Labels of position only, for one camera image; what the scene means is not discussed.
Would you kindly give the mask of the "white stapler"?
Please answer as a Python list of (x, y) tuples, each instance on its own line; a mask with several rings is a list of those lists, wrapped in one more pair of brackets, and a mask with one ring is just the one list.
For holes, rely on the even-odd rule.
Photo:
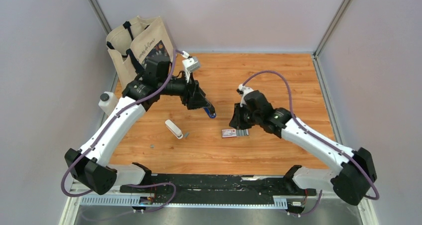
[(184, 137), (181, 129), (170, 119), (165, 121), (165, 126), (171, 131), (171, 133), (178, 139), (182, 139)]

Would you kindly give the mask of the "beige canvas tote bag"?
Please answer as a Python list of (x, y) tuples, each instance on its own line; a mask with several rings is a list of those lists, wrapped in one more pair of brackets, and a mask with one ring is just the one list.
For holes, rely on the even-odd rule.
[(175, 59), (173, 43), (159, 16), (136, 16), (124, 22), (107, 35), (106, 46), (122, 88), (146, 68), (147, 58), (162, 55), (172, 62)]

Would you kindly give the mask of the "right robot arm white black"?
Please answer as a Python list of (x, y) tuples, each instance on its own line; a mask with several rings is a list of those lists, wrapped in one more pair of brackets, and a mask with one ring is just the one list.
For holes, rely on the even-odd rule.
[(323, 162), (327, 169), (293, 166), (286, 174), (284, 188), (295, 195), (302, 189), (334, 192), (344, 202), (356, 206), (377, 180), (372, 154), (335, 142), (312, 129), (285, 108), (273, 108), (263, 93), (240, 86), (241, 100), (234, 105), (229, 126), (250, 129), (260, 126), (266, 133), (298, 145)]

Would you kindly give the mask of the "white bottle black cap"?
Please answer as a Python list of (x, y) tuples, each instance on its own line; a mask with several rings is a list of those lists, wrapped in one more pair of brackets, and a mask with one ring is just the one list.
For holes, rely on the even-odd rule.
[(117, 103), (118, 103), (118, 98), (113, 92), (103, 92), (100, 95), (100, 100), (99, 100), (98, 105), (107, 116), (110, 116), (112, 112), (115, 110)]

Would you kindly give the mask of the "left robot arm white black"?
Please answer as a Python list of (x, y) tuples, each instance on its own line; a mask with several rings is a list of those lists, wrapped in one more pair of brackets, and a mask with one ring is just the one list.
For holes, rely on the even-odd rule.
[(136, 69), (136, 77), (129, 82), (107, 120), (78, 150), (65, 154), (66, 174), (85, 185), (88, 192), (107, 193), (114, 186), (133, 184), (139, 192), (152, 186), (151, 177), (141, 165), (131, 164), (111, 168), (109, 161), (116, 147), (134, 123), (144, 116), (161, 95), (178, 96), (188, 110), (204, 109), (210, 118), (216, 117), (215, 108), (206, 98), (193, 72), (200, 68), (197, 57), (182, 61), (183, 70), (173, 76), (174, 64), (164, 56), (152, 56), (145, 66)]

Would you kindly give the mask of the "blue stapler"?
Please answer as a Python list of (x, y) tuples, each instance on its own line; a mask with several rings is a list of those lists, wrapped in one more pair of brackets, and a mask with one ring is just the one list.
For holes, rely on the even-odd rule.
[(216, 111), (214, 107), (203, 107), (204, 111), (208, 115), (209, 118), (214, 119), (216, 118)]

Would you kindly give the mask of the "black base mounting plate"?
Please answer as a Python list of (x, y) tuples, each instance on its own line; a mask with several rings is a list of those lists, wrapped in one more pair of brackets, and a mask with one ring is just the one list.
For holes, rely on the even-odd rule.
[(120, 187), (121, 193), (144, 193), (154, 205), (202, 208), (304, 209), (303, 202), (318, 196), (300, 189), (283, 176), (153, 174), (141, 183), (152, 188)]

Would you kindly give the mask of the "red white staple box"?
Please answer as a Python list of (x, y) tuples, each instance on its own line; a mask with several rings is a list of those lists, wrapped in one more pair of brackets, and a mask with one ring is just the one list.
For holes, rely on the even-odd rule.
[(248, 129), (223, 129), (221, 131), (222, 138), (235, 138), (243, 136), (249, 136)]

